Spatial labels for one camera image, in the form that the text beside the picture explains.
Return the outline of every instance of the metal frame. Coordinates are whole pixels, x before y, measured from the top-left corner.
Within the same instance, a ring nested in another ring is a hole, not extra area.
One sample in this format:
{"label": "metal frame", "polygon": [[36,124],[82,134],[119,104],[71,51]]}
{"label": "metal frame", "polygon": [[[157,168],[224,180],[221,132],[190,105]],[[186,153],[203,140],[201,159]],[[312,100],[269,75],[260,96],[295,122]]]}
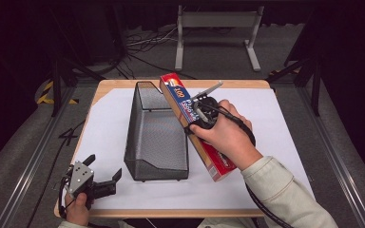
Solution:
{"label": "metal frame", "polygon": [[340,186],[342,187],[346,199],[349,201],[349,204],[354,211],[357,222],[359,223],[360,227],[365,227],[365,206],[361,199],[360,193],[357,190],[355,182],[348,171],[348,168],[346,167],[338,152],[335,150],[324,123],[320,117],[316,116],[314,109],[309,105],[308,101],[310,101],[310,96],[306,88],[299,87],[298,95],[303,101],[303,104],[306,107],[309,116],[311,116],[318,134],[324,143],[328,161],[336,173],[336,177]]}
{"label": "metal frame", "polygon": [[14,188],[10,199],[8,200],[8,203],[5,206],[5,209],[0,216],[0,227],[10,226],[11,221],[13,220],[14,215],[16,214],[17,209],[20,206],[20,203],[23,200],[23,197],[29,189],[34,175],[37,172],[41,160],[44,158],[44,154],[47,151],[48,142],[51,139],[52,133],[56,125],[61,120],[64,110],[67,107],[67,101],[69,101],[69,99],[71,98],[74,90],[74,87],[67,87],[65,91],[65,96],[62,100],[62,104],[64,105],[61,105],[58,109],[57,115],[49,120],[49,123],[43,133],[43,136],[41,137],[40,142],[38,142],[38,145],[35,148],[34,153],[32,154],[29,163],[25,168],[25,171],[17,182],[17,185]]}
{"label": "metal frame", "polygon": [[259,61],[254,51],[254,43],[259,29],[260,19],[262,18],[263,7],[258,11],[245,12],[184,12],[183,7],[179,5],[177,29],[179,39],[176,53],[176,70],[183,69],[183,28],[203,28],[203,27],[250,27],[251,37],[244,40],[245,48],[250,57],[251,65],[254,71],[260,71]]}

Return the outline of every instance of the white paper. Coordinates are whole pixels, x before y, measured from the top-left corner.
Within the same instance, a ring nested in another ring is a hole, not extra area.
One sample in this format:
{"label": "white paper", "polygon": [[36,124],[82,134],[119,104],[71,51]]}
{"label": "white paper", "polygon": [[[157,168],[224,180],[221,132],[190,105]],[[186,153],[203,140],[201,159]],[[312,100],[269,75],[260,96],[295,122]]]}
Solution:
{"label": "white paper", "polygon": [[[188,88],[193,95],[204,88]],[[95,154],[94,181],[109,181],[118,169],[123,176],[117,194],[95,200],[93,209],[255,209],[240,170],[213,182],[201,158],[189,142],[188,180],[134,181],[124,163],[133,88],[115,88],[91,109],[76,160]],[[257,149],[274,156],[293,172],[312,193],[298,152],[272,89],[219,88],[212,92],[217,101],[229,100],[253,124]]]}

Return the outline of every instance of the person's right hand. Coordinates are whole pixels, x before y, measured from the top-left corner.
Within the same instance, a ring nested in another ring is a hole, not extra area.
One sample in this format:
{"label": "person's right hand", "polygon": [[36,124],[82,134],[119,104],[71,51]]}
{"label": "person's right hand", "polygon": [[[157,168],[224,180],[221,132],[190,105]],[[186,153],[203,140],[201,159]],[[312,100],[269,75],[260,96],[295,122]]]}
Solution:
{"label": "person's right hand", "polygon": [[[224,107],[232,115],[240,118],[250,129],[251,122],[241,116],[237,109],[227,100],[222,100],[219,105]],[[203,129],[192,124],[190,129],[201,139],[210,143],[215,149],[227,156],[240,170],[244,170],[260,158],[262,155],[251,144],[248,135],[233,121],[219,114],[216,124],[212,129]]]}

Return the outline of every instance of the cable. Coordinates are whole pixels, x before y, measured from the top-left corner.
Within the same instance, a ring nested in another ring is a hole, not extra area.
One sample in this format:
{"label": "cable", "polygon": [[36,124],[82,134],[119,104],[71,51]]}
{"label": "cable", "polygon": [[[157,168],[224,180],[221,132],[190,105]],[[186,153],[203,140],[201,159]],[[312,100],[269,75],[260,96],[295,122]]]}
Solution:
{"label": "cable", "polygon": [[30,225],[31,225],[31,223],[32,223],[32,221],[33,221],[33,219],[34,219],[34,216],[35,216],[35,214],[36,214],[36,212],[37,212],[38,207],[40,206],[40,203],[41,203],[41,200],[42,200],[42,198],[43,198],[43,196],[44,196],[44,193],[45,193],[45,192],[46,192],[46,190],[47,190],[47,186],[48,186],[49,179],[51,178],[52,171],[53,171],[53,169],[54,169],[54,167],[55,167],[55,163],[56,163],[56,161],[58,160],[58,156],[59,156],[59,154],[60,154],[60,152],[61,152],[62,148],[64,147],[64,145],[65,145],[65,143],[66,143],[66,142],[67,142],[67,145],[70,143],[70,139],[72,139],[74,131],[75,131],[75,130],[76,130],[76,129],[80,126],[80,125],[82,125],[84,122],[85,122],[85,121],[80,122],[80,123],[79,123],[79,124],[77,124],[74,128],[71,128],[69,131],[67,131],[67,132],[70,132],[70,133],[69,133],[69,134],[68,134],[68,135],[64,138],[64,140],[62,141],[62,143],[61,143],[61,145],[60,145],[60,147],[59,147],[59,149],[58,149],[58,151],[57,151],[57,153],[56,153],[56,155],[55,155],[54,161],[52,162],[51,168],[49,169],[48,177],[47,177],[46,183],[45,183],[45,185],[44,185],[43,191],[42,191],[42,193],[40,194],[40,197],[39,197],[39,199],[37,200],[36,205],[34,206],[34,210],[33,210],[32,214],[31,214],[31,218],[29,219],[29,223],[28,223],[28,226],[27,226],[28,228],[30,227]]}
{"label": "cable", "polygon": [[[148,65],[150,65],[150,66],[152,66],[152,67],[155,67],[155,68],[157,68],[157,69],[161,69],[161,70],[167,71],[167,72],[169,72],[169,73],[176,72],[175,70],[171,70],[171,69],[168,69],[168,68],[163,68],[163,67],[160,67],[160,66],[156,66],[156,65],[150,64],[149,62],[147,62],[147,61],[145,61],[145,60],[143,60],[143,59],[141,59],[141,58],[139,58],[139,57],[137,57],[137,56],[135,56],[135,55],[128,54],[128,56],[130,56],[130,57],[132,57],[132,58],[135,58],[135,59],[137,59],[137,60],[139,60],[139,61],[141,61],[141,62],[144,62],[144,63],[146,63],[146,64],[148,64]],[[181,75],[181,76],[184,76],[184,77],[190,78],[190,79],[198,80],[197,78],[192,77],[192,76],[187,75],[187,74],[184,74],[184,73],[180,73],[180,72],[179,72],[178,74],[179,74],[179,75]]]}
{"label": "cable", "polygon": [[76,199],[73,199],[70,203],[67,204],[67,206],[65,207],[65,210],[67,210],[67,208],[74,202],[76,201]]}
{"label": "cable", "polygon": [[147,30],[147,31],[141,31],[141,32],[137,32],[137,33],[134,33],[134,34],[131,34],[131,35],[127,35],[126,36],[126,39],[127,38],[130,38],[130,37],[134,37],[134,36],[139,36],[139,37],[141,37],[140,35],[141,34],[147,34],[147,33],[149,33],[149,35],[150,34],[152,34],[152,33],[154,33],[154,31],[153,30]]}
{"label": "cable", "polygon": [[[222,106],[219,106],[219,108],[215,108],[214,106],[211,106],[211,105],[208,105],[208,104],[201,104],[201,105],[219,112],[220,114],[224,115],[227,119],[233,121],[234,123],[238,124],[239,126],[242,124],[242,120],[240,118],[234,116],[226,108],[224,108]],[[254,137],[252,132],[251,132],[251,135],[252,136],[248,135],[250,137],[250,139]],[[247,191],[250,194],[250,197],[253,200],[253,202],[258,206],[258,208],[267,217],[269,217],[269,219],[271,219],[272,221],[274,221],[276,224],[278,224],[279,226],[281,226],[283,228],[293,228],[291,225],[289,225],[288,223],[283,221],[281,218],[277,217],[267,207],[265,207],[265,205],[259,200],[259,198],[253,193],[253,191],[250,189],[250,187],[247,184],[245,184],[245,186],[247,187]]]}
{"label": "cable", "polygon": [[225,34],[228,34],[230,31],[232,31],[232,29],[233,28],[208,28],[207,30],[211,31],[211,32],[218,33],[220,35],[225,35]]}
{"label": "cable", "polygon": [[131,68],[129,68],[129,65],[126,63],[126,61],[124,61],[124,60],[123,60],[123,63],[125,64],[126,68],[128,68],[128,69],[129,69],[129,71],[131,72],[132,77],[135,79],[135,76],[134,76],[134,74],[133,74],[132,69],[131,69]]}
{"label": "cable", "polygon": [[145,42],[141,44],[141,48],[136,49],[136,48],[128,48],[128,50],[133,50],[135,51],[133,54],[139,53],[139,52],[148,52],[150,51],[152,48],[154,48],[157,45],[161,45],[166,43],[168,40],[172,40],[172,39],[167,39],[166,41],[163,42],[155,42],[155,44],[151,44],[151,42]]}
{"label": "cable", "polygon": [[143,44],[143,43],[150,43],[150,42],[160,42],[162,40],[174,40],[174,41],[177,41],[176,39],[171,39],[171,38],[167,38],[167,36],[171,35],[174,30],[176,30],[177,27],[173,28],[172,30],[170,30],[164,37],[162,38],[159,38],[159,37],[155,37],[155,38],[151,38],[151,39],[147,39],[147,40],[142,40],[142,41],[139,41],[139,42],[136,42],[136,43],[132,43],[132,44],[127,44],[126,46],[129,47],[129,46],[135,46],[135,45],[140,45],[140,44]]}
{"label": "cable", "polygon": [[153,224],[153,222],[151,221],[151,220],[149,220],[149,218],[146,218],[146,220],[153,226],[153,228],[157,228],[156,226],[155,226],[155,224]]}
{"label": "cable", "polygon": [[66,184],[67,184],[67,177],[62,177],[58,193],[58,212],[62,219],[67,219],[67,213],[65,212],[66,208],[62,206],[62,191],[65,188]]}
{"label": "cable", "polygon": [[[106,67],[106,68],[102,68],[102,69],[99,69],[97,71],[93,71],[94,73],[96,74],[100,74],[103,76],[103,74],[106,74],[108,72],[110,72],[111,70],[113,70],[120,62],[116,61],[116,62],[113,62],[110,66]],[[89,75],[85,74],[85,73],[79,73],[79,72],[75,72],[73,71],[73,73],[76,74],[76,77],[79,77],[79,78],[88,78],[90,77]]]}
{"label": "cable", "polygon": [[121,74],[127,79],[129,80],[128,76],[126,76],[121,70],[119,70],[117,67],[115,67],[118,70],[118,75],[121,76]]}

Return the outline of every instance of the person's left hand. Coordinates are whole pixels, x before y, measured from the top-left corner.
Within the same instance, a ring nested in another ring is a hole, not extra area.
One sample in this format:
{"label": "person's left hand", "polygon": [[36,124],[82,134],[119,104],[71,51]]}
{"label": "person's left hand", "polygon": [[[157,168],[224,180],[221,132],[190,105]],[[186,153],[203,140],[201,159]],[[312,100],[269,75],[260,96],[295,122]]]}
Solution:
{"label": "person's left hand", "polygon": [[67,221],[73,224],[87,226],[88,210],[85,206],[87,195],[80,193],[74,202],[70,194],[65,195],[65,205],[67,206]]}

